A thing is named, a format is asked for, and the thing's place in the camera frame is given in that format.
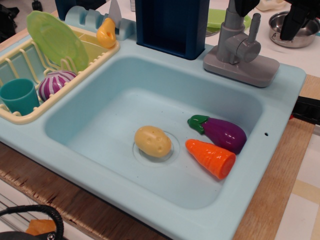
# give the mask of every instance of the wooden countertop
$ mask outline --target wooden countertop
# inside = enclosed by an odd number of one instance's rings
[[[24,30],[0,43],[0,51],[27,35]],[[320,99],[319,92],[320,78],[308,75],[300,96]],[[234,240],[275,238],[313,130],[313,124],[298,119],[288,121]],[[2,142],[0,179],[39,204],[53,206],[66,222],[94,239],[167,239]]]

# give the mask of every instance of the teal cup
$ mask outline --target teal cup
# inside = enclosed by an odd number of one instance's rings
[[[10,112],[19,112],[22,116],[39,107],[39,100],[34,83],[26,78],[17,78],[0,88],[0,98]]]

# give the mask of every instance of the gray faucet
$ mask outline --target gray faucet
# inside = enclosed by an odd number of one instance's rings
[[[249,35],[245,34],[244,18],[238,14],[235,1],[229,1],[218,45],[204,57],[203,67],[211,73],[256,87],[267,87],[272,83],[280,64],[259,55],[261,45],[256,37],[261,15],[253,15]]]

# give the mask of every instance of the orange carrot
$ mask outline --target orange carrot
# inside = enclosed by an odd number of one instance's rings
[[[185,146],[202,166],[220,180],[229,174],[236,161],[233,152],[208,142],[188,139]]]

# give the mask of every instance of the silver pot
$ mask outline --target silver pot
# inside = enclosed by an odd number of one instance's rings
[[[280,39],[281,28],[283,26],[285,16],[288,13],[288,11],[279,12],[270,18],[270,39],[274,43],[287,48],[303,48],[310,45],[320,30],[320,23],[316,19],[310,20],[304,28],[301,28],[298,31],[296,36],[291,41],[283,41]]]

